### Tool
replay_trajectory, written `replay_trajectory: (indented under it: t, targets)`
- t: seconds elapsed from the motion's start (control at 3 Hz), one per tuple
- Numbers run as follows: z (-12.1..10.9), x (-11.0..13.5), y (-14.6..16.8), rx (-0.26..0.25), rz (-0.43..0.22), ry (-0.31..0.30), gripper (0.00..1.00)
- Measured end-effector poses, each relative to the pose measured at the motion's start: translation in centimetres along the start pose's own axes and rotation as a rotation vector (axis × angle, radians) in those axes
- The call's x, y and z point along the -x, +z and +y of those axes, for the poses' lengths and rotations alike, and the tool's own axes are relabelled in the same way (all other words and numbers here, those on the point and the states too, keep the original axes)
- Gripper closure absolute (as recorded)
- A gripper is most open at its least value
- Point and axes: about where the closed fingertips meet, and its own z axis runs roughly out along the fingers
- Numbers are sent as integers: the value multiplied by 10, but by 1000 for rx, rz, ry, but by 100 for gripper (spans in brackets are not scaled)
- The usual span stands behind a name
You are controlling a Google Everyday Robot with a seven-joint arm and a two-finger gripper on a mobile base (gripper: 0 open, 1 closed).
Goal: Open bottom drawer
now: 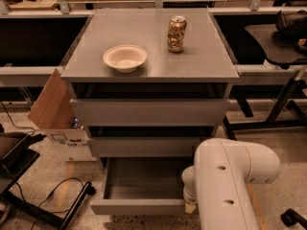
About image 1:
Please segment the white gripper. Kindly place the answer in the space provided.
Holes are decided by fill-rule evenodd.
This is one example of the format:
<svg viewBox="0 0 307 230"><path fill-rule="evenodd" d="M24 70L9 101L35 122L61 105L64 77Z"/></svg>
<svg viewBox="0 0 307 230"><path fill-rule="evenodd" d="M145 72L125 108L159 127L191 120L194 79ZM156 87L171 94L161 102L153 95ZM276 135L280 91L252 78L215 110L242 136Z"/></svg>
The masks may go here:
<svg viewBox="0 0 307 230"><path fill-rule="evenodd" d="M186 168L181 175L183 182L183 198L187 202L185 204L185 213L193 214L196 211L197 192L194 167Z"/></svg>

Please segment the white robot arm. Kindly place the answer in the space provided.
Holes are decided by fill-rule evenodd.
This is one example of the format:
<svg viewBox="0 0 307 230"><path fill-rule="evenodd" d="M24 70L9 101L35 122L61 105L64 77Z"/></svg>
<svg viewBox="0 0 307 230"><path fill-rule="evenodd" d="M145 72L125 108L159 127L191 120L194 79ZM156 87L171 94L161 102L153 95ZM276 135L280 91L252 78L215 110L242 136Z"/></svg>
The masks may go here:
<svg viewBox="0 0 307 230"><path fill-rule="evenodd" d="M280 160L267 146L211 138L181 175L183 197L198 207L201 230L260 230L247 185L271 183L279 171Z"/></svg>

